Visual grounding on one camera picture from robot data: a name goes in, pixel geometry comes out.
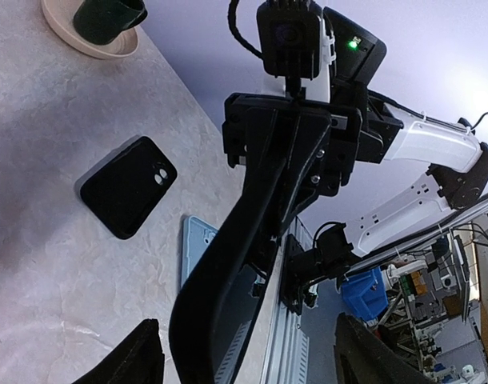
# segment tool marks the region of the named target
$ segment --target blue plastic bin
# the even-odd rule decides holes
[[[388,307],[381,268],[352,276],[341,286],[342,299],[356,318],[374,320]]]

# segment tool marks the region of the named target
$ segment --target black phone case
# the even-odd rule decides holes
[[[135,235],[178,174],[148,137],[130,144],[81,187],[84,203],[120,239]]]

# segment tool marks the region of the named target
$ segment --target coffee mug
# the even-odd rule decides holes
[[[142,0],[85,0],[75,13],[74,28],[88,42],[105,46],[147,15]]]

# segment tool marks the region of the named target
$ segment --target marble countertop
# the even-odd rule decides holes
[[[157,318],[164,383],[182,220],[220,226],[240,195],[215,126],[148,37],[104,62],[69,48],[38,1],[0,3],[0,383],[70,383]],[[178,179],[131,239],[116,239],[75,182],[147,135]]]

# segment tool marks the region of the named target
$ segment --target green led light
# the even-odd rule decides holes
[[[356,42],[355,40],[349,42],[349,48],[351,48],[352,50],[356,50],[358,48],[358,42]]]

